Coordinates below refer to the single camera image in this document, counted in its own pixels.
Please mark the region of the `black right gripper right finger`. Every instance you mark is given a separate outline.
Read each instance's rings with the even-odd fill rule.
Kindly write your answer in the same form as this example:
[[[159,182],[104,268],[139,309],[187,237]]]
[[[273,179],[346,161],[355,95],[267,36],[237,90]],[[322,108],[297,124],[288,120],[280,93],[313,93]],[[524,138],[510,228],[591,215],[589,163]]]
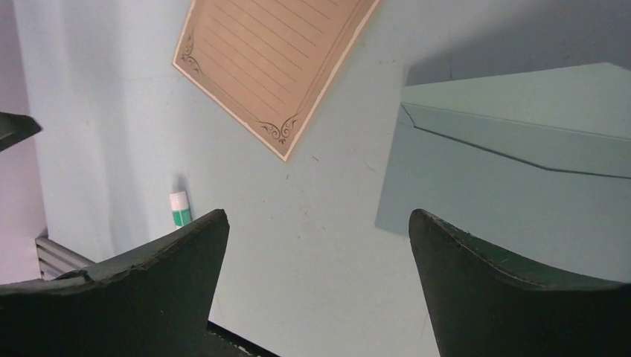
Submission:
[[[423,209],[409,239],[441,356],[628,356],[630,285],[555,268]]]

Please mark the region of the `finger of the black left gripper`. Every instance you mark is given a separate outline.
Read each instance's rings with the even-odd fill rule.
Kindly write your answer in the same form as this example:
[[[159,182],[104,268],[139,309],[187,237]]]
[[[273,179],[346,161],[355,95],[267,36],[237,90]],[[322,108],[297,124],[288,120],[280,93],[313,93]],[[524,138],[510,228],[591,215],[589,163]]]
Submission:
[[[0,150],[4,151],[41,131],[41,125],[29,115],[1,112]]]

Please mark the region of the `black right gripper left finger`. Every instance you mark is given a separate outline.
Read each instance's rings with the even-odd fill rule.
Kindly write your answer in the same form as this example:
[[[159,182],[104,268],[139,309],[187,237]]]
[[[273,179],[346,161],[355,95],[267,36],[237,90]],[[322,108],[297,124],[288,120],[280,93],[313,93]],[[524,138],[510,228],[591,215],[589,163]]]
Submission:
[[[224,210],[116,257],[1,287],[3,356],[198,356],[228,243]]]

